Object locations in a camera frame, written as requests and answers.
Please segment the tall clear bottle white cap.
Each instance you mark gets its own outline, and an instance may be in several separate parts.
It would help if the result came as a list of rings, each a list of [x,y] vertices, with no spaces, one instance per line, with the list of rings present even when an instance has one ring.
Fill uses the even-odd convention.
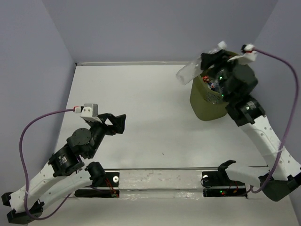
[[[202,63],[202,53],[207,53],[207,54],[214,54],[222,49],[226,49],[227,44],[225,41],[219,42],[217,45],[214,47],[208,48],[206,50],[203,50],[200,52],[196,58],[188,62],[182,69],[180,69],[176,73],[176,78],[177,80],[182,84],[186,85],[190,81],[192,81],[195,77],[200,75],[203,71],[200,69],[201,63]]]

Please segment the red cap clear bottle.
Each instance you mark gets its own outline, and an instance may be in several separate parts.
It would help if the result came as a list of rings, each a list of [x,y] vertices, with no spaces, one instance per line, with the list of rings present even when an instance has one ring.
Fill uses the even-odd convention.
[[[211,84],[212,83],[212,79],[210,77],[208,77],[208,76],[202,77],[202,80],[206,84]]]

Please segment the Pepsi bottle black cap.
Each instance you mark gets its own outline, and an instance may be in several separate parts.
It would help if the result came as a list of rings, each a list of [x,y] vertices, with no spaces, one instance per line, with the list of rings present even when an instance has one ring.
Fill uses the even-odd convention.
[[[212,91],[219,92],[220,86],[217,80],[210,81],[208,85]]]

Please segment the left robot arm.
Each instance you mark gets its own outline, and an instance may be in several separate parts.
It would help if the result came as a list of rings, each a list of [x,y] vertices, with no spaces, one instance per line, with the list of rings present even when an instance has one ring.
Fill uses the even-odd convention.
[[[118,182],[106,175],[99,162],[85,165],[84,159],[92,159],[105,136],[123,134],[126,115],[99,114],[85,119],[89,128],[79,128],[67,138],[66,144],[52,154],[42,170],[32,179],[25,177],[25,185],[15,192],[4,193],[2,203],[9,206],[8,222],[26,225],[44,220],[43,211],[60,198],[83,187],[98,190],[107,186],[112,198],[119,192],[114,188]]]

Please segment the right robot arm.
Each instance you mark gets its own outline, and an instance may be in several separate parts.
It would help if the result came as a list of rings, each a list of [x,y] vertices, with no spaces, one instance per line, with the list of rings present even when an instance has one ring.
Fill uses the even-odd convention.
[[[260,103],[251,96],[258,79],[249,63],[256,59],[258,50],[245,48],[233,56],[221,49],[200,55],[200,69],[218,83],[226,111],[236,125],[249,137],[263,157],[266,166],[249,167],[228,160],[217,168],[215,180],[220,184],[242,182],[252,193],[263,192],[278,202],[301,185],[301,165],[285,148],[271,127]]]

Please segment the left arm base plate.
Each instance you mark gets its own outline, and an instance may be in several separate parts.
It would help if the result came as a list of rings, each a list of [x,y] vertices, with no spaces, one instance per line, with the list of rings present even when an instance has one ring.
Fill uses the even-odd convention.
[[[77,198],[119,198],[119,178],[119,171],[106,171],[106,176],[100,184],[93,183],[80,188],[74,192],[74,196]]]

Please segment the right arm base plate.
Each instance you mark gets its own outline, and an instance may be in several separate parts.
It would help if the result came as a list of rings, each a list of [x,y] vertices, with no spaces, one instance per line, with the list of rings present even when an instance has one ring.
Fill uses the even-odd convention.
[[[203,171],[200,183],[205,198],[247,197],[247,188],[244,183],[224,179],[218,171]]]

